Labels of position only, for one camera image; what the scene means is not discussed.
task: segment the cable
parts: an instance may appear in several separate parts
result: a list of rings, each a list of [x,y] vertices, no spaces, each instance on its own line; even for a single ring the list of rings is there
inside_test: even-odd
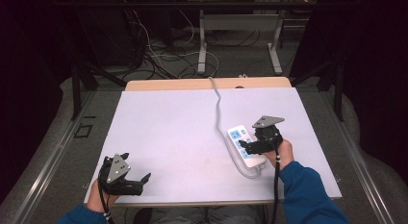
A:
[[[255,174],[255,175],[247,175],[245,172],[243,172],[243,171],[241,170],[241,168],[239,167],[239,165],[238,165],[236,159],[234,158],[234,155],[233,155],[233,153],[232,153],[232,151],[231,151],[231,148],[230,148],[230,146],[229,146],[229,144],[228,144],[228,141],[226,140],[226,138],[225,138],[223,132],[222,132],[222,131],[220,130],[220,128],[219,128],[219,118],[220,118],[220,116],[221,116],[221,112],[220,112],[220,108],[219,108],[219,102],[221,101],[221,95],[220,95],[219,92],[218,92],[217,85],[216,85],[216,82],[214,81],[214,79],[213,79],[212,77],[209,77],[208,79],[210,79],[210,81],[211,81],[211,83],[212,83],[212,85],[213,85],[214,91],[216,92],[216,94],[217,94],[217,96],[218,96],[218,100],[217,100],[217,119],[216,119],[216,121],[217,121],[217,122],[216,122],[216,128],[217,128],[217,130],[218,130],[218,133],[221,135],[222,139],[224,140],[225,147],[227,148],[227,150],[228,150],[228,152],[229,152],[229,154],[230,154],[230,156],[231,156],[232,162],[233,162],[234,165],[237,167],[238,171],[240,171],[240,173],[241,173],[245,178],[255,179],[255,178],[257,178],[257,177],[259,177],[259,176],[261,175],[261,168],[260,168],[258,165],[255,167],[255,171],[256,171],[256,174]]]
[[[273,179],[273,196],[275,198],[275,201],[273,203],[273,212],[272,212],[272,220],[270,221],[270,224],[274,224],[276,222],[276,214],[278,210],[278,204],[279,204],[279,194],[278,194],[278,182],[279,182],[279,167],[280,167],[280,156],[278,153],[278,149],[276,147],[275,149],[276,153],[276,166],[275,166],[275,178]]]
[[[99,170],[99,174],[98,174],[98,191],[99,191],[99,197],[101,199],[101,203],[102,203],[102,207],[103,210],[105,211],[105,213],[103,214],[106,218],[106,220],[110,223],[110,224],[115,224],[114,220],[111,217],[111,212],[109,211],[109,207],[108,207],[108,202],[109,202],[109,198],[110,196],[108,196],[107,199],[107,203],[105,203],[105,198],[103,196],[103,191],[102,191],[102,186],[101,186],[101,172],[102,169],[104,168],[104,165],[102,165],[101,169]]]

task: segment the white cable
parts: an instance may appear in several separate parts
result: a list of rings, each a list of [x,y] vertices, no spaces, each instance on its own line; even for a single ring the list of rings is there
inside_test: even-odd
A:
[[[187,21],[189,22],[189,24],[190,24],[191,37],[190,37],[189,40],[186,41],[186,43],[189,43],[189,42],[194,38],[194,26],[192,26],[191,21],[187,18],[187,16],[186,16],[182,11],[180,11],[180,13],[184,16],[184,18],[186,18],[186,20],[187,20]]]
[[[166,70],[163,65],[162,62],[160,62],[160,58],[156,55],[156,53],[153,51],[152,47],[150,46],[150,37],[149,37],[149,33],[147,32],[147,29],[144,27],[144,25],[140,22],[138,14],[134,11],[134,14],[136,16],[136,18],[138,19],[139,24],[141,25],[141,27],[144,29],[144,31],[146,32],[146,36],[147,36],[147,47],[149,47],[149,50],[153,53],[153,57],[157,58],[157,61],[159,61],[160,67],[164,70]]]
[[[260,168],[258,165],[257,165],[256,168],[255,168],[256,175],[247,175],[245,172],[242,171],[242,169],[240,168],[240,166],[239,166],[238,163],[237,163],[237,160],[234,158],[234,155],[233,155],[233,153],[232,153],[232,151],[231,151],[231,147],[230,147],[230,145],[228,144],[228,141],[227,141],[227,139],[225,138],[223,132],[222,132],[222,131],[220,130],[220,128],[219,128],[219,118],[220,118],[220,116],[221,116],[221,111],[220,111],[220,108],[219,108],[219,102],[221,101],[221,95],[220,95],[219,92],[218,92],[217,85],[216,85],[216,82],[214,81],[214,79],[213,79],[212,77],[209,77],[208,79],[210,79],[211,83],[213,84],[214,91],[216,92],[216,94],[217,94],[217,96],[218,96],[218,100],[217,100],[217,122],[216,122],[216,127],[217,127],[217,130],[218,130],[219,134],[221,135],[222,139],[224,140],[225,147],[227,148],[227,150],[228,150],[228,152],[229,152],[229,154],[230,154],[230,156],[231,156],[232,162],[233,162],[234,165],[237,167],[238,171],[240,171],[240,173],[241,173],[245,178],[254,179],[254,178],[259,177],[259,176],[261,175],[261,168]]]

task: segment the gripper hand controller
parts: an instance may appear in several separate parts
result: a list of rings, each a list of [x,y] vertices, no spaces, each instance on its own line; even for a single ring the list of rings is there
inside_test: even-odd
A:
[[[140,182],[127,181],[126,174],[130,171],[126,159],[129,154],[116,154],[113,158],[105,157],[99,172],[99,182],[102,189],[111,195],[141,195],[143,185],[149,181],[151,173],[144,176]]]
[[[277,150],[283,138],[275,124],[284,121],[284,118],[262,116],[252,127],[255,128],[257,141],[247,142],[240,140],[240,145],[248,154],[262,154]]]

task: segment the white device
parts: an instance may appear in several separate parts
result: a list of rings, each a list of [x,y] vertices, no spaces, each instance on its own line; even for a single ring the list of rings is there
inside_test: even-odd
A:
[[[263,155],[250,155],[246,153],[245,148],[243,148],[239,140],[244,140],[246,142],[252,142],[252,136],[249,132],[245,129],[243,125],[234,127],[229,129],[228,136],[230,137],[232,144],[235,146],[235,149],[238,151],[239,155],[241,156],[245,165],[249,168],[254,167],[256,165],[262,164],[265,162],[266,158]]]

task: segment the black curtain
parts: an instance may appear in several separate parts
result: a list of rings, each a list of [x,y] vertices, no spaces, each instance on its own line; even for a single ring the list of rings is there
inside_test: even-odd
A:
[[[319,0],[340,2],[354,0]],[[313,12],[306,27],[291,77],[346,52],[344,94],[360,122],[364,151],[391,166],[408,184],[405,127],[408,122],[408,0],[366,0],[366,16],[354,26],[358,12]],[[344,46],[347,30],[352,41]]]
[[[0,2],[0,202],[36,153],[53,121],[70,65],[41,0]]]

